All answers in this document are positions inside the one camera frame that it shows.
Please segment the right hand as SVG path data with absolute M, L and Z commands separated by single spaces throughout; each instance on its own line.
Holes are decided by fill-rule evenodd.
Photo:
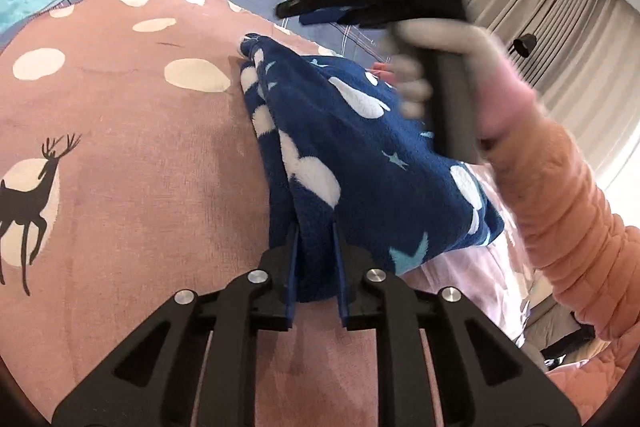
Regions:
M 516 72 L 503 45 L 487 29 L 457 20 L 406 20 L 398 34 L 418 48 L 462 56 L 471 75 L 477 138 L 494 141 L 515 126 L 536 104 L 535 91 Z M 419 63 L 407 54 L 387 48 L 388 63 L 402 98 L 401 112 L 409 119 L 425 117 L 424 104 L 433 88 Z

